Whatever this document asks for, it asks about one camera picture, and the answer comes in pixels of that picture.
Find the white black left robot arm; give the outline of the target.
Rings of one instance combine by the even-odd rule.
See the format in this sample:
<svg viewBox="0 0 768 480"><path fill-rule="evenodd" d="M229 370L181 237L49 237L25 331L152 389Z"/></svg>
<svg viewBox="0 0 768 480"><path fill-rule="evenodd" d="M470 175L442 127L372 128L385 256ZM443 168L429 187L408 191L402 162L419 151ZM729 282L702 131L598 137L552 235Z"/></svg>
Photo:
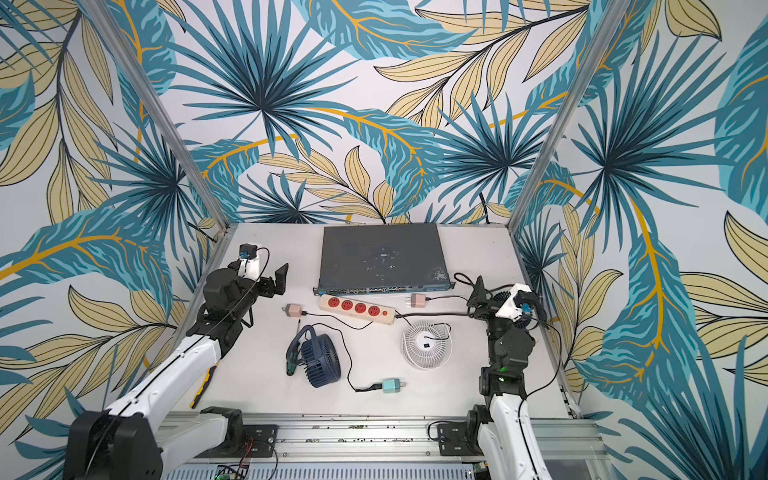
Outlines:
<svg viewBox="0 0 768 480"><path fill-rule="evenodd" d="M289 267L259 276L248 260L210 273L204 302L179 347L136 387L105 410L86 411L70 426L63 478L160 479L208 451L237 455L248 448L242 413L208 407L161 433L161 424L199 377L218 364L246 327L260 297L284 294Z"/></svg>

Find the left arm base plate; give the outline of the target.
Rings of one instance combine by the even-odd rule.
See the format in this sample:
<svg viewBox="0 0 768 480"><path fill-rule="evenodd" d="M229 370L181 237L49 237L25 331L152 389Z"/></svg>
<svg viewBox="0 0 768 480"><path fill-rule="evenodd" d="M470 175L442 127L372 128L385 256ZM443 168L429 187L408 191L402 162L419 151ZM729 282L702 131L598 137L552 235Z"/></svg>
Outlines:
<svg viewBox="0 0 768 480"><path fill-rule="evenodd" d="M197 455L197 458L269 458L273 455L279 426L242 425L229 428L224 441Z"/></svg>

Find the pink adapter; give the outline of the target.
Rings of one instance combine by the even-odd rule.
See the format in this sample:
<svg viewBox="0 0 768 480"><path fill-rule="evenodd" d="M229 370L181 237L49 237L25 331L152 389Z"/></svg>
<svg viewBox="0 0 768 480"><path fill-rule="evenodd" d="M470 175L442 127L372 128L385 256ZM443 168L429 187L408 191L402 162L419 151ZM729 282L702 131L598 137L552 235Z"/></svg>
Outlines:
<svg viewBox="0 0 768 480"><path fill-rule="evenodd" d="M299 304L287 304L283 307L283 311L290 318L300 318L304 315L303 307Z"/></svg>
<svg viewBox="0 0 768 480"><path fill-rule="evenodd" d="M410 308L424 308L428 299L424 294L414 293L410 296L408 305Z"/></svg>

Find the green black screwdriver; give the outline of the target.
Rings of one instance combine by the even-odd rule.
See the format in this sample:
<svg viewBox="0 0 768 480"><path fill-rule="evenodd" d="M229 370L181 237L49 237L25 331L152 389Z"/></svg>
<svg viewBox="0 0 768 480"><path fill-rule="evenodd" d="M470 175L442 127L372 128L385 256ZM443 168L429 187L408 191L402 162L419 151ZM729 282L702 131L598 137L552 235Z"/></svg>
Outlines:
<svg viewBox="0 0 768 480"><path fill-rule="evenodd" d="M298 320L296 333L286 351L286 374L288 376L293 376L298 366L302 335L302 321Z"/></svg>

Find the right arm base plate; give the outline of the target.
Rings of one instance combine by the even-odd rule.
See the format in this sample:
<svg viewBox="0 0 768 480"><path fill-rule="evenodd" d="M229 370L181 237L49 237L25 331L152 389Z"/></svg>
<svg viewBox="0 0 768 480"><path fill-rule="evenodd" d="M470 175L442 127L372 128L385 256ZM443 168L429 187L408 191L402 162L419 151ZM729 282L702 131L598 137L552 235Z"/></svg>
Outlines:
<svg viewBox="0 0 768 480"><path fill-rule="evenodd" d="M477 441L470 435L467 424L462 422L438 422L436 438L442 457L482 457Z"/></svg>

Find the teal USB power adapter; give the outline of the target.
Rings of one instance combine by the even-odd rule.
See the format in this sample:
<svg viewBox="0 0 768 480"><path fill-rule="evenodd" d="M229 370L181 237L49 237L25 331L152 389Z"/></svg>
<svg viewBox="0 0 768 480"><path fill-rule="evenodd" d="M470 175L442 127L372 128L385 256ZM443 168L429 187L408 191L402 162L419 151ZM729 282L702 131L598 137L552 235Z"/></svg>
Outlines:
<svg viewBox="0 0 768 480"><path fill-rule="evenodd" d="M406 383L398 378L389 378L381 382L381 390L386 394L399 393Z"/></svg>

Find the dark grey network switch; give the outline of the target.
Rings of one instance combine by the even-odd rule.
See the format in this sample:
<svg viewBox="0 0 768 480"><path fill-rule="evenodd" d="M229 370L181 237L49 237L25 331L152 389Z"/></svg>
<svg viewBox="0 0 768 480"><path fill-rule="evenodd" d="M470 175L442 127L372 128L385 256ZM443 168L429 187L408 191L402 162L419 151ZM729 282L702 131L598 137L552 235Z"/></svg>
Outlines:
<svg viewBox="0 0 768 480"><path fill-rule="evenodd" d="M435 224L324 229L318 296L441 292L454 286Z"/></svg>

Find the beige red power strip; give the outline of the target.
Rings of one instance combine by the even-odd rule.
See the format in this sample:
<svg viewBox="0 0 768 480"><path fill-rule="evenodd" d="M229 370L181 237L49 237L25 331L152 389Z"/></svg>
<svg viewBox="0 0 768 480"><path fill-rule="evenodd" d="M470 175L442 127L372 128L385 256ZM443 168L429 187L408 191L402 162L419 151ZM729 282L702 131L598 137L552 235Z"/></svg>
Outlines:
<svg viewBox="0 0 768 480"><path fill-rule="evenodd" d="M354 300L333 295L320 296L318 307L322 311L334 315L345 315L351 318L384 325L392 325L396 318L396 312L393 308L363 300Z"/></svg>

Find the white round desk fan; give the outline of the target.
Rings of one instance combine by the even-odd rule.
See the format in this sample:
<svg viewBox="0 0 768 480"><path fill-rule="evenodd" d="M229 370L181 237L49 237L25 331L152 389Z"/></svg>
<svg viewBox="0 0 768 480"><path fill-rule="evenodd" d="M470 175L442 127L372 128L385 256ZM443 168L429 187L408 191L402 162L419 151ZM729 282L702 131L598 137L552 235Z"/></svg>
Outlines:
<svg viewBox="0 0 768 480"><path fill-rule="evenodd" d="M451 326L447 323L416 321L401 335L401 353L418 370L433 370L446 364L452 354Z"/></svg>

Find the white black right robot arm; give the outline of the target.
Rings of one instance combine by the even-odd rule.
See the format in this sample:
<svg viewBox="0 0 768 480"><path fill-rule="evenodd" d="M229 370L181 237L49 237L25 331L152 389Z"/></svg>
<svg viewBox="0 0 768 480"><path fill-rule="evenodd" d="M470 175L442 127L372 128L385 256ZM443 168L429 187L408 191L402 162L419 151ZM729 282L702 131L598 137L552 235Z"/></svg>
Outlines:
<svg viewBox="0 0 768 480"><path fill-rule="evenodd" d="M466 444L484 457L493 479L549 479L532 426L524 375L536 344L529 326L547 321L544 307L526 284L494 293L478 277L467 309L472 319L486 324L488 365L479 376L484 402L467 415Z"/></svg>

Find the aluminium frame rail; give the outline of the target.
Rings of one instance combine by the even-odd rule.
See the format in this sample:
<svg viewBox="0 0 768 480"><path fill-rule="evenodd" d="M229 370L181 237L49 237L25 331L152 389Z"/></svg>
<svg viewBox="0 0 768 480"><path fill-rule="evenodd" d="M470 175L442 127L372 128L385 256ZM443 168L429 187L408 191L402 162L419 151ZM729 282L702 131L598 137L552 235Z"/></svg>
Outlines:
<svg viewBox="0 0 768 480"><path fill-rule="evenodd" d="M475 453L444 456L437 437L445 419L430 417L248 414L248 424L272 425L256 441L263 458L194 458L168 479L487 479ZM608 448L591 420L535 419L544 465L555 479L614 479Z"/></svg>

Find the navy blue desk fan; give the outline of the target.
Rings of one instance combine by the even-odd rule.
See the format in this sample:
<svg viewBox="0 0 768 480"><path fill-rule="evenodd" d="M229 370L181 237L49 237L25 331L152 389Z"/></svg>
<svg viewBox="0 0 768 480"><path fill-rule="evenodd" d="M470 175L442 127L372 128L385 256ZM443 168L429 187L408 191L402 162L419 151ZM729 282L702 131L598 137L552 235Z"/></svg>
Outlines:
<svg viewBox="0 0 768 480"><path fill-rule="evenodd" d="M318 335L313 325L303 326L302 333L297 368L304 368L310 385L321 388L339 381L341 365L331 338L327 334Z"/></svg>

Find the pink adapter left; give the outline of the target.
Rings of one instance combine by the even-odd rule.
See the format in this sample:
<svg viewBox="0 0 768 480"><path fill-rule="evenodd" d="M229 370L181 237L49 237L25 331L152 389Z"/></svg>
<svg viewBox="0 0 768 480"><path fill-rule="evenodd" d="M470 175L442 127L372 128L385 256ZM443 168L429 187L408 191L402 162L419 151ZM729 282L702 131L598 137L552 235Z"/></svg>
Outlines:
<svg viewBox="0 0 768 480"><path fill-rule="evenodd" d="M283 311L290 318L300 318L304 315L303 307L299 304L287 304L283 307Z"/></svg>

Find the pink adapter right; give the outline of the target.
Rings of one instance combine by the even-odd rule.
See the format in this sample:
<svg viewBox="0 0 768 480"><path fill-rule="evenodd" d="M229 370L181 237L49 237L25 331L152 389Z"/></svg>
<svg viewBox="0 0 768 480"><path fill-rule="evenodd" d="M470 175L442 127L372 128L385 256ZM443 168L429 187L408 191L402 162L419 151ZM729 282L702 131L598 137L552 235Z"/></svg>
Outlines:
<svg viewBox="0 0 768 480"><path fill-rule="evenodd" d="M414 293L410 296L408 305L410 308L424 308L428 299L424 294Z"/></svg>

